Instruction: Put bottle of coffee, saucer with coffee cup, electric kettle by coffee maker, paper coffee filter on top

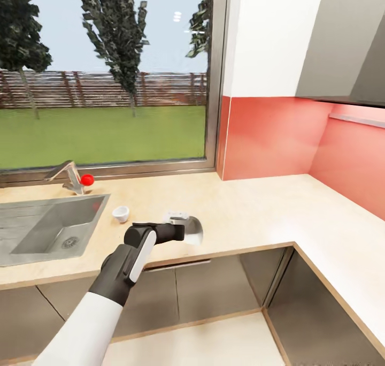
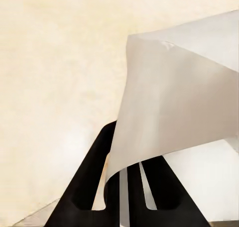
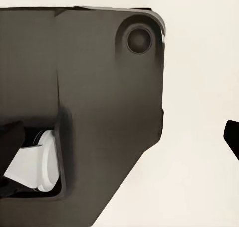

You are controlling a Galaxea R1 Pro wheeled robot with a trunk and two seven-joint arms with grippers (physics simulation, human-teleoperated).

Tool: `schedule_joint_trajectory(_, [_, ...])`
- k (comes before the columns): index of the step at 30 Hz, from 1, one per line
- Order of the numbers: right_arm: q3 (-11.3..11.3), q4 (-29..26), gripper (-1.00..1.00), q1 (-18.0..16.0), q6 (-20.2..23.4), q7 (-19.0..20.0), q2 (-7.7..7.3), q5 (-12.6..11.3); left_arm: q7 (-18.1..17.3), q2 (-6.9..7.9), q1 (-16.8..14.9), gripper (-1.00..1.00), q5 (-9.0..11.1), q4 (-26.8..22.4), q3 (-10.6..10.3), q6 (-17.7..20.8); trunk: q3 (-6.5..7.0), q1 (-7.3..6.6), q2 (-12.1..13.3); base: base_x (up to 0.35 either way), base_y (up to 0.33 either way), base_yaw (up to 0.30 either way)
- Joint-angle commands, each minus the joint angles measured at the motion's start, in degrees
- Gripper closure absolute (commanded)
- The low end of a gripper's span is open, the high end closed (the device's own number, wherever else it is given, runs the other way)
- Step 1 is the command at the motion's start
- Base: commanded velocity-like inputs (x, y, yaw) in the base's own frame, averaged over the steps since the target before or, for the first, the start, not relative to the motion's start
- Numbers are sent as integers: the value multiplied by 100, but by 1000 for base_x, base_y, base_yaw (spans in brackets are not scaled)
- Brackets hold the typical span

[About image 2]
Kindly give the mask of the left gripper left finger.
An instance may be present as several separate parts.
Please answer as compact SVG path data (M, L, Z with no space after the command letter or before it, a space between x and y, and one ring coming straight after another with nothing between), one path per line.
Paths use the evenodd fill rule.
M121 227L119 171L108 181L106 208L92 210L116 124L102 128L44 227Z

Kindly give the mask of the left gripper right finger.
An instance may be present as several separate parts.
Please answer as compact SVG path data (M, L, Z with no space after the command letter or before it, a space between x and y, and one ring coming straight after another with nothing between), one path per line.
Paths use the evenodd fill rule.
M130 227L213 227L162 155L141 163L157 210L146 207L139 163L128 166Z

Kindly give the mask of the paper coffee filter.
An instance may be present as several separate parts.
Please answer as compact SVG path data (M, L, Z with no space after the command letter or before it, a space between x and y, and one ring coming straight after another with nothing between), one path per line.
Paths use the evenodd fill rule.
M208 222L239 221L239 9L128 35L127 78L104 185L119 171L119 219L130 227L127 167L162 155Z

